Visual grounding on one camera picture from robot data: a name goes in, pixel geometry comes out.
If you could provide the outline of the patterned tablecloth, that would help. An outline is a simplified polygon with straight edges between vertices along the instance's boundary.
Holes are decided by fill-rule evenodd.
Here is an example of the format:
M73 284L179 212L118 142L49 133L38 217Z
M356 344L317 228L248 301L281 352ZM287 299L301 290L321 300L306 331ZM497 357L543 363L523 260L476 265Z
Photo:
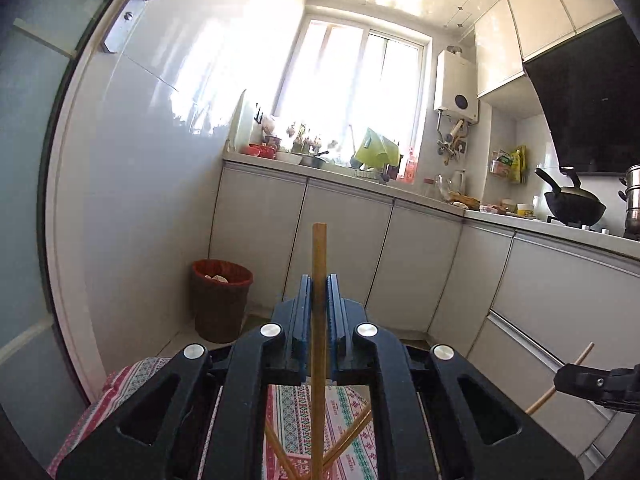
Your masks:
M167 363L166 358L145 358L108 376L98 400L82 413L51 460L47 468L48 475L54 478L62 459ZM270 423L278 436L285 453L310 456L310 400L311 388L308 385L269 387L266 422ZM366 405L366 399L355 388L326 388L326 451L332 448ZM378 459L375 434L373 424L369 422L352 445L333 463L331 479L376 478Z

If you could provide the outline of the pink perforated utensil holder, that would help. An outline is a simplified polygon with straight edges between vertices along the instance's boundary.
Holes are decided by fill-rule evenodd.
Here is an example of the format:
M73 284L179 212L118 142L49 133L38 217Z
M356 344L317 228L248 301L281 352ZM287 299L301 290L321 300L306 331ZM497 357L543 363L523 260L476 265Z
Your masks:
M312 479L311 456L286 453L285 457L288 460L288 467L290 467L290 472L286 473L288 479ZM331 467L325 460L323 461L320 479L331 479Z

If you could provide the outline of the dark bin with red liner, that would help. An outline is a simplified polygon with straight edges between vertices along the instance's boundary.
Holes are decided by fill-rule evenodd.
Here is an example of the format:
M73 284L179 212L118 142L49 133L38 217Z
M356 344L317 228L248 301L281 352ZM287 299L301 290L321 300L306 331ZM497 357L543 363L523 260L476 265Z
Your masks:
M215 259L194 261L190 269L190 308L198 334L215 344L239 337L254 282L244 266Z

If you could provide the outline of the black wok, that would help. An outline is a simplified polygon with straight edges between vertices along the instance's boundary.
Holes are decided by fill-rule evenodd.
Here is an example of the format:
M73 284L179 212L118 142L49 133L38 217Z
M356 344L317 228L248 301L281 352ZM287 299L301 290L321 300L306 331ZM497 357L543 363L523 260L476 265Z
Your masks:
M582 188L582 181L573 167L561 167L560 171L572 180L571 186L559 186L547 171L535 169L536 176L551 186L551 190L544 193L544 199L552 216L566 226L594 226L603 217L605 204Z

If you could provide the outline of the steel steamer pot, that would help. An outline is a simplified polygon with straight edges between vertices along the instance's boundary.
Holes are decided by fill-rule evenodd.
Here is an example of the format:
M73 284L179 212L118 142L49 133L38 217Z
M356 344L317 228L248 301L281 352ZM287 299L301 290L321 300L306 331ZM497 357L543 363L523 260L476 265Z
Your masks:
M624 237L640 240L640 165L627 169L620 177L620 183L625 187L618 192L620 199L626 203L626 218Z

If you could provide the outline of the green plastic bag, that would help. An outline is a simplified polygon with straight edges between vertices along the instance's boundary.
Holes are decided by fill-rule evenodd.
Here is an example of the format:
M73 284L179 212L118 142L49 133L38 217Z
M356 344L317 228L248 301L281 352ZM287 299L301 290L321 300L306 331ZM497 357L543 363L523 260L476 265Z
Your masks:
M400 163L399 146L385 136L368 129L354 159L374 169L383 169L386 166L397 167Z

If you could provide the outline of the black range hood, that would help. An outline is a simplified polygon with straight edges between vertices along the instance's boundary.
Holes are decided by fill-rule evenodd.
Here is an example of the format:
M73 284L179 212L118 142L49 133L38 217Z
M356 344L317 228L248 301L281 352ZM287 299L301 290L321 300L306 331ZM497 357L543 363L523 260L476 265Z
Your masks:
M639 63L621 16L524 63L561 166L612 176L638 164Z

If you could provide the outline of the white water heater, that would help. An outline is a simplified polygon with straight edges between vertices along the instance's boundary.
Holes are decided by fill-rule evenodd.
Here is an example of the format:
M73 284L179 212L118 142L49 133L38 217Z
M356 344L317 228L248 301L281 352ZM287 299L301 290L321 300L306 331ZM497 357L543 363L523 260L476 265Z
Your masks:
M437 57L434 111L470 124L478 121L476 67L460 54L443 50Z

